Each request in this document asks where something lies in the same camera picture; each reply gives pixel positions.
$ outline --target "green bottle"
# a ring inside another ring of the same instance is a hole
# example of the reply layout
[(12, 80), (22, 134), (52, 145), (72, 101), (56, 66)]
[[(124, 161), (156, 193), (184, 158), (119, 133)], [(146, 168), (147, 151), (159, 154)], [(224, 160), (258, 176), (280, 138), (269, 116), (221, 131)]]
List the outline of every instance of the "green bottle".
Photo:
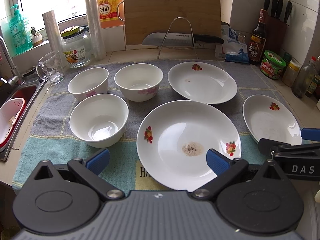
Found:
[(29, 20), (20, 14), (19, 5), (12, 6), (14, 16), (9, 22), (9, 28), (17, 54), (32, 48), (32, 34), (29, 28)]

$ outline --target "glass mug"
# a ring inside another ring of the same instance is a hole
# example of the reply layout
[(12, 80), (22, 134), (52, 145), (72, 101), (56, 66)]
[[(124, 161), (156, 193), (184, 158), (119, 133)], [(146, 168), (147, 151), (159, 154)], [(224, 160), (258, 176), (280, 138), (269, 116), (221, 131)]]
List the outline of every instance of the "glass mug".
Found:
[(64, 78), (59, 52), (50, 52), (39, 60), (36, 67), (38, 76), (52, 85), (58, 84)]

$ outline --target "orange plastic jug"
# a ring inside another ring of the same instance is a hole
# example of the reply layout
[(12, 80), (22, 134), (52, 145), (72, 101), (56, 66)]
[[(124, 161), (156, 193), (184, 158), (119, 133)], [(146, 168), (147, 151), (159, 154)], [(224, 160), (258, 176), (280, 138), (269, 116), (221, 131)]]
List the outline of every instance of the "orange plastic jug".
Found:
[[(98, 0), (100, 22), (102, 28), (124, 25), (124, 22), (117, 17), (117, 6), (123, 0)], [(124, 18), (124, 5), (119, 6), (119, 16)]]

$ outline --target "sink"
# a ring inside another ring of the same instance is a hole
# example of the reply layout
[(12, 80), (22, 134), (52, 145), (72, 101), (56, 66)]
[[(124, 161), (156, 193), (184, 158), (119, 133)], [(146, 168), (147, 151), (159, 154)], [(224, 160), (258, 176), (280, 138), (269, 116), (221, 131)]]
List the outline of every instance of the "sink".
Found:
[(38, 78), (31, 78), (28, 81), (25, 81), (25, 83), (23, 83), (22, 85), (16, 87), (5, 100), (8, 101), (12, 98), (24, 98), (26, 102), (26, 108), (23, 110), (22, 115), (18, 120), (10, 139), (2, 148), (0, 148), (1, 161), (7, 161), (9, 152), (12, 148), (12, 144), (17, 136), (17, 133), (19, 132), (20, 126), (22, 125), (30, 107), (32, 106), (32, 103), (36, 99), (37, 95), (39, 94), (45, 83), (45, 81), (40, 83)]

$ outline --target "wooden cutting board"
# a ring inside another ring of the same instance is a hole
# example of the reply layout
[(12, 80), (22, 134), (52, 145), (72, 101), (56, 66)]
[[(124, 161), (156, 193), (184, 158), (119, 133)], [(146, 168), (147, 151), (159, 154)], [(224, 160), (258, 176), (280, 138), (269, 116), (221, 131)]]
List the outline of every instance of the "wooden cutting board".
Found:
[[(220, 0), (124, 0), (127, 45), (141, 44), (154, 32), (167, 32), (176, 17), (187, 18), (194, 34), (221, 37)], [(183, 19), (176, 20), (171, 33), (191, 33)]]

